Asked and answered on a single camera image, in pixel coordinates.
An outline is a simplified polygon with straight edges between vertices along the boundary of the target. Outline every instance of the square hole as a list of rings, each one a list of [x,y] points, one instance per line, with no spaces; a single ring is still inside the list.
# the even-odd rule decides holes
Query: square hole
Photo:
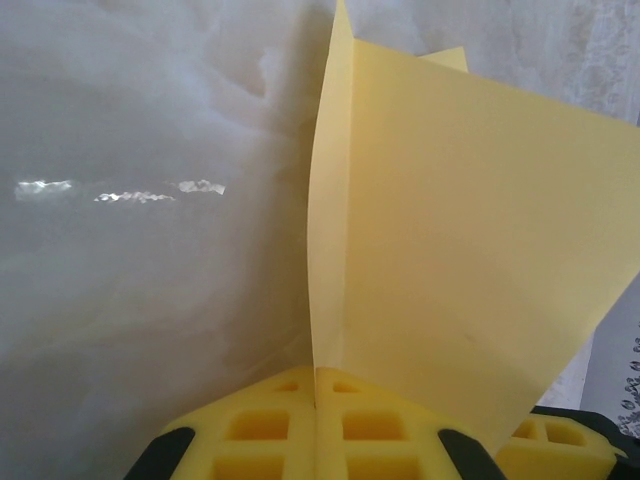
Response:
[[[284,410],[254,410],[237,415],[227,431],[227,440],[286,440],[289,414]]]
[[[352,387],[348,383],[335,382],[333,384],[333,391],[337,393],[360,393],[356,387]]]
[[[422,480],[415,457],[354,457],[347,460],[348,480]]]
[[[535,424],[532,420],[525,420],[522,422],[511,436],[517,438],[529,438],[531,440],[536,440],[538,438],[536,435]]]
[[[400,417],[393,412],[349,412],[342,417],[345,440],[404,440]]]
[[[545,422],[544,426],[547,430],[547,439],[550,442],[575,445],[577,447],[583,447],[587,443],[584,435],[578,430],[571,428],[569,425]]]
[[[284,385],[280,385],[278,388],[276,388],[276,392],[295,392],[298,390],[298,388],[300,388],[298,386],[298,382],[288,382],[285,383]]]
[[[282,457],[221,457],[214,464],[214,480],[281,480]]]

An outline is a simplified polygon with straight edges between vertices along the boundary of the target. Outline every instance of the shiny surface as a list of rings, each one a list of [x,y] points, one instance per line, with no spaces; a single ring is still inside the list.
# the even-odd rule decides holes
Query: shiny surface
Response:
[[[171,418],[309,361],[332,3],[3,3],[1,477],[118,478]],[[637,119],[636,1],[348,4],[362,38],[464,45],[472,72]],[[224,195],[170,185],[200,181]],[[20,182],[72,188],[34,202]]]

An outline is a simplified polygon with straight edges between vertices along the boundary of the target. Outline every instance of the yellow paper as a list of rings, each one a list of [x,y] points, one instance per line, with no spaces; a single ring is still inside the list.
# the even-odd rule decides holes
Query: yellow paper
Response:
[[[310,192],[316,366],[492,452],[640,267],[634,127],[353,40],[342,2]]]
[[[432,53],[430,55],[424,55],[420,57],[423,60],[428,60],[438,65],[454,68],[461,72],[469,72],[467,66],[467,56],[464,53],[464,47],[450,48],[449,50],[443,50],[441,52]]]

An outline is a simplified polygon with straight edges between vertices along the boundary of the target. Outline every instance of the black rubber part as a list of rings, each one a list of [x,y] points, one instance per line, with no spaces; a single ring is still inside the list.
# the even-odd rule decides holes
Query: black rubber part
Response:
[[[582,410],[551,407],[534,407],[531,413],[570,418],[606,437],[611,445],[627,454],[627,458],[616,455],[616,465],[611,470],[607,480],[640,479],[640,439],[623,434],[616,424],[604,415]]]
[[[462,480],[507,480],[476,439],[451,429],[440,430],[438,437]]]
[[[170,480],[195,436],[193,429],[182,427],[155,438],[124,480]]]

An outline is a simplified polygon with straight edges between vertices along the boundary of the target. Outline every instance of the paper sheet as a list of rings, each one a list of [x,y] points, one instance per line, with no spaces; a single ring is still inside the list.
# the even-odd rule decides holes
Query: paper sheet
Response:
[[[449,50],[423,55],[420,58],[432,63],[437,63],[438,65],[460,70],[461,72],[469,72],[464,47],[450,48]]]
[[[640,267],[640,136],[354,40],[342,2],[325,75],[315,364],[455,417],[495,452]]]

